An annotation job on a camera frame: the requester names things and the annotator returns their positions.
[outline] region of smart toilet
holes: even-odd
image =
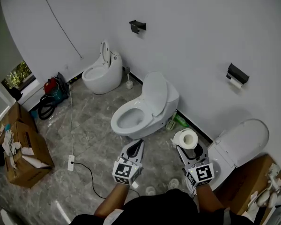
[[[214,167],[214,179],[209,183],[211,189],[218,188],[236,167],[256,157],[265,148],[268,139],[268,128],[258,119],[248,119],[224,131],[208,148]],[[190,181],[186,180],[186,184],[192,192]]]
[[[100,57],[82,73],[83,82],[93,93],[107,93],[120,85],[122,66],[120,54],[111,52],[108,42],[103,41],[100,47]]]
[[[142,94],[122,105],[111,119],[116,134],[143,138],[162,128],[177,109],[179,93],[158,72],[149,73]]]

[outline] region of cardboard box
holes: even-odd
[[[0,121],[0,128],[1,125],[13,125],[16,121],[22,122],[27,124],[31,127],[34,131],[37,131],[36,125],[34,123],[33,118],[30,114],[18,103],[12,105],[9,111],[5,114],[5,116]],[[4,142],[4,134],[0,138],[0,144]]]
[[[248,209],[251,195],[262,192],[268,186],[268,170],[275,161],[268,155],[252,160],[236,168],[216,192],[217,198],[225,207],[238,215]]]
[[[28,155],[29,157],[36,158],[50,166],[49,168],[35,168],[22,158],[22,153],[18,150],[14,155],[17,167],[15,170],[11,166],[10,158],[5,154],[5,170],[8,181],[18,186],[31,188],[54,167],[54,163],[44,138],[31,127],[17,121],[12,125],[11,130],[14,133],[14,142],[20,142],[23,148],[32,149],[34,155]]]

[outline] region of person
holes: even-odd
[[[148,187],[147,196],[125,204],[129,186],[118,183],[93,216],[78,215],[71,225],[253,224],[224,208],[208,184],[196,187],[200,212],[193,199],[178,187],[179,181],[172,179],[165,194],[156,195],[155,189]]]

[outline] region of black toilet paper holder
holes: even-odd
[[[147,30],[147,24],[146,23],[142,23],[142,22],[138,22],[136,20],[133,20],[130,23],[130,27],[131,27],[131,30],[132,32],[136,33],[136,34],[139,34],[139,29],[142,29],[142,30]]]

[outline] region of gray tile floor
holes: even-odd
[[[94,175],[94,186],[101,196],[107,196],[115,186],[111,172],[122,147],[130,142],[113,132],[110,120],[114,112],[126,102],[141,94],[141,85],[127,90],[125,82],[115,90],[95,95],[83,84],[82,79],[72,87],[73,138],[76,162],[88,166]],[[67,224],[57,209],[60,203],[70,220],[78,214],[93,214],[102,199],[92,189],[90,172],[80,165],[67,170],[68,156],[72,153],[70,132],[70,99],[65,100],[48,120],[37,120],[40,134],[46,139],[55,163],[52,172],[33,188],[26,189],[10,184],[0,168],[0,205],[22,217],[30,225]],[[183,165],[170,138],[183,128],[176,125],[173,131],[165,128],[145,137],[144,170],[137,178],[137,191],[145,194],[147,186],[154,186],[163,193],[171,178],[178,178],[181,190],[187,192],[182,172]],[[127,201],[137,194],[129,192]]]

